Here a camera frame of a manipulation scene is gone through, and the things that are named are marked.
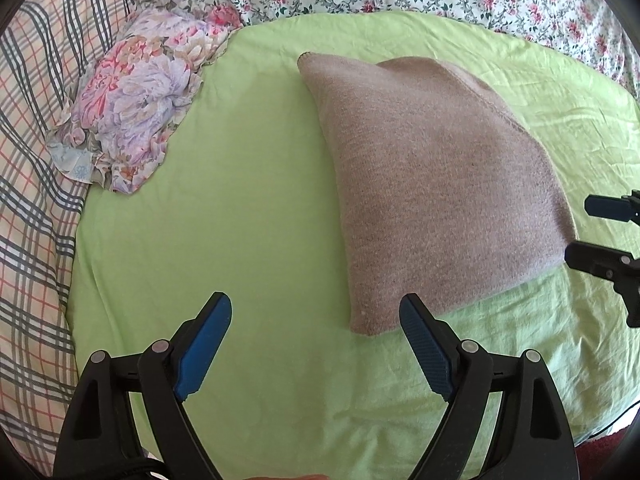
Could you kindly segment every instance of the metal pin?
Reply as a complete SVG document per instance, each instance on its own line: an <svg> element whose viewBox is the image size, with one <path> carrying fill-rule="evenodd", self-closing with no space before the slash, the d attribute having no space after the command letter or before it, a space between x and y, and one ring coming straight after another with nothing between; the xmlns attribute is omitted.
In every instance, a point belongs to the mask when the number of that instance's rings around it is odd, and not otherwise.
<svg viewBox="0 0 640 480"><path fill-rule="evenodd" d="M168 348L169 348L169 342L166 339L159 339L158 341L156 341L151 345L151 349L156 354L161 354L162 352L166 352Z"/></svg>
<svg viewBox="0 0 640 480"><path fill-rule="evenodd" d="M92 363L101 363L104 361L104 358L107 357L107 352L104 350L98 350L91 354L91 362Z"/></svg>
<svg viewBox="0 0 640 480"><path fill-rule="evenodd" d="M469 354L475 354L479 348L478 343L471 341L471 339L465 339L462 342L462 349Z"/></svg>
<svg viewBox="0 0 640 480"><path fill-rule="evenodd" d="M532 363L537 363L541 359L540 354L535 350L527 350L525 355L527 356L527 359Z"/></svg>

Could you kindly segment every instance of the plaid blanket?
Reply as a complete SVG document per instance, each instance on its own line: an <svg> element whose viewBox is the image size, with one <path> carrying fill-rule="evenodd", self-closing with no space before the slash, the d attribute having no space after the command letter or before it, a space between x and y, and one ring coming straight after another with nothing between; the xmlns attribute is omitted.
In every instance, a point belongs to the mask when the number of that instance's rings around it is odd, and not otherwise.
<svg viewBox="0 0 640 480"><path fill-rule="evenodd" d="M44 135L135 4L26 0L0 38L0 425L45 474L77 381L65 309L88 186L55 170Z"/></svg>

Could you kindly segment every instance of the wrinkled green sheet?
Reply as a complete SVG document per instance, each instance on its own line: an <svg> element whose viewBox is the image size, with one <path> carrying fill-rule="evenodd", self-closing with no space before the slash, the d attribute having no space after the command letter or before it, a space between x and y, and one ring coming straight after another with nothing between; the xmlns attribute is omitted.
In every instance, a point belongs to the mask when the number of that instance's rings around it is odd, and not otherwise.
<svg viewBox="0 0 640 480"><path fill-rule="evenodd" d="M232 325L186 409L225 478L401 480L444 403L400 331L348 330L334 171L296 69L307 50L462 65L544 144L580 238L636 254L635 226L590 219L582 202L640 181L638 108L590 68L479 27L418 13L303 16L230 40L205 70L164 165L137 193L89 193L67 314L80 367L95 349L139 352L172 335L222 290ZM564 267L446 317L489 351L539 349L576 441L637 393L640 333L624 320L609 284ZM139 398L135 409L143 443L155 449ZM488 428L481 436L468 474L481 465Z"/></svg>

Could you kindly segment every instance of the brown knit fabric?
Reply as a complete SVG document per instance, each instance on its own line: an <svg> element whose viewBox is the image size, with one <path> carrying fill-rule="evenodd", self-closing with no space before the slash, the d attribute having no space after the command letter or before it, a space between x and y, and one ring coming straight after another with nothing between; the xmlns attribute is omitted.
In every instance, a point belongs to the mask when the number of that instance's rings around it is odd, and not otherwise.
<svg viewBox="0 0 640 480"><path fill-rule="evenodd" d="M398 326L419 294L436 316L562 262L575 227L544 148L465 70L303 54L334 159L351 329Z"/></svg>

